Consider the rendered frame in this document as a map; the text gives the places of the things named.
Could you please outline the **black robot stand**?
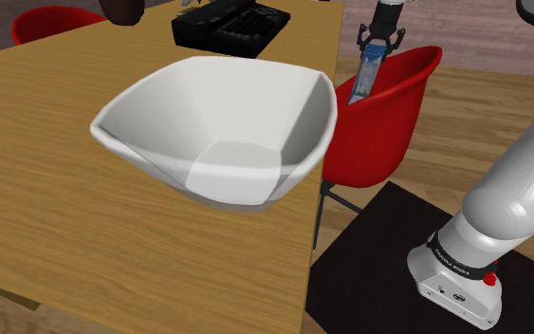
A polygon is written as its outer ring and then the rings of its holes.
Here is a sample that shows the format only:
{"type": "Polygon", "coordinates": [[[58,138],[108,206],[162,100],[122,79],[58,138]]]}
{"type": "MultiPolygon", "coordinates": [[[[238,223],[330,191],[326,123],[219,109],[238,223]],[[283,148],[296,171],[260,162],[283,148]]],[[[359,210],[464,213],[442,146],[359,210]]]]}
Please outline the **black robot stand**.
{"type": "Polygon", "coordinates": [[[407,254],[451,215],[387,183],[312,265],[305,310],[326,334],[534,334],[534,261],[500,258],[503,310],[482,330],[421,296],[407,254]]]}

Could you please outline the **black keyboard device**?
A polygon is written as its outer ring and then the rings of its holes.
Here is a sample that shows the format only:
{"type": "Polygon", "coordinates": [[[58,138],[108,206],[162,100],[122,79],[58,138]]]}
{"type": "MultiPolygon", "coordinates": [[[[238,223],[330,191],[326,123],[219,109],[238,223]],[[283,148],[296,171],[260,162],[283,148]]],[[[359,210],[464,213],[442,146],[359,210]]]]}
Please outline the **black keyboard device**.
{"type": "Polygon", "coordinates": [[[254,59],[289,20],[256,0],[212,0],[176,17],[172,31],[177,46],[254,59]]]}

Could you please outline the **wooden table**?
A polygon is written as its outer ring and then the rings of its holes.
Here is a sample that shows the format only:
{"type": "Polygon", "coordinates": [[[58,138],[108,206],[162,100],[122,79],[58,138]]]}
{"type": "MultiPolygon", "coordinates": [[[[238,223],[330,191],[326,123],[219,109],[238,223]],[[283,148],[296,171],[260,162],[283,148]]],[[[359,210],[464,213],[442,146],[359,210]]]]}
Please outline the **wooden table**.
{"type": "Polygon", "coordinates": [[[177,2],[0,51],[0,288],[126,334],[302,334],[322,169],[268,210],[196,203],[90,122],[187,58],[177,2]]]}

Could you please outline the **large white bowl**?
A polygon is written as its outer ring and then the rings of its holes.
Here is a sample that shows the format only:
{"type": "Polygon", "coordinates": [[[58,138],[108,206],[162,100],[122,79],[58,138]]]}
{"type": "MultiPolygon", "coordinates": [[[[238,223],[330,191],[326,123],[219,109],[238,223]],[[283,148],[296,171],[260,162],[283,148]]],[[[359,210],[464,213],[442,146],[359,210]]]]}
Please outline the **large white bowl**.
{"type": "Polygon", "coordinates": [[[215,209],[261,212],[322,160],[337,121],[315,69],[193,56],[132,84],[92,120],[101,145],[215,209]]]}

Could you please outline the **dark brown object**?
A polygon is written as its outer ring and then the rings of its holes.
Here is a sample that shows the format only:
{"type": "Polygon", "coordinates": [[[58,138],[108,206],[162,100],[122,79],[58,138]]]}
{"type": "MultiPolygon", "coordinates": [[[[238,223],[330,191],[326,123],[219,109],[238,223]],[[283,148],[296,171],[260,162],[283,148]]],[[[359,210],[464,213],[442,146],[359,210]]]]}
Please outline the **dark brown object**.
{"type": "Polygon", "coordinates": [[[104,17],[117,26],[136,25],[145,11],[145,0],[98,0],[104,17]]]}

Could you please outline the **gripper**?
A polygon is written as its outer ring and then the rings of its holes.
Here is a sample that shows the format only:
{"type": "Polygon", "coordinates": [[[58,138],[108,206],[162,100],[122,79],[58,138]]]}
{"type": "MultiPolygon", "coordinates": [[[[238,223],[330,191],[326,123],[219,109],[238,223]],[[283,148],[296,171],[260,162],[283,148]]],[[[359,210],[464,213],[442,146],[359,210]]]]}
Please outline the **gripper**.
{"type": "Polygon", "coordinates": [[[372,38],[384,40],[386,46],[385,54],[383,56],[384,59],[400,47],[406,33],[406,28],[397,29],[396,27],[402,8],[402,3],[377,3],[372,22],[369,26],[370,33],[368,33],[368,27],[366,25],[359,26],[357,38],[359,54],[362,54],[372,38]],[[394,33],[396,33],[396,40],[392,42],[390,36],[394,33]]]}

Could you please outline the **red shell chair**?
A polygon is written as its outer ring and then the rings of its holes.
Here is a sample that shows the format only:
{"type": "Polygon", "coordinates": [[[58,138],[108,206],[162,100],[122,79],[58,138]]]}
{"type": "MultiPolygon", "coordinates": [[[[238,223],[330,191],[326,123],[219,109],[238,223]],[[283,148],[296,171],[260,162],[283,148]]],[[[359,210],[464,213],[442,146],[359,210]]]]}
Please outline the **red shell chair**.
{"type": "Polygon", "coordinates": [[[333,186],[368,188],[396,170],[409,147],[427,81],[442,55],[439,46],[422,46],[387,57],[372,93],[359,102],[348,102],[354,77],[336,88],[338,119],[323,159],[317,222],[328,196],[360,212],[332,193],[333,186]]]}
{"type": "Polygon", "coordinates": [[[12,22],[16,46],[105,21],[95,12],[69,6],[42,6],[27,10],[12,22]]]}

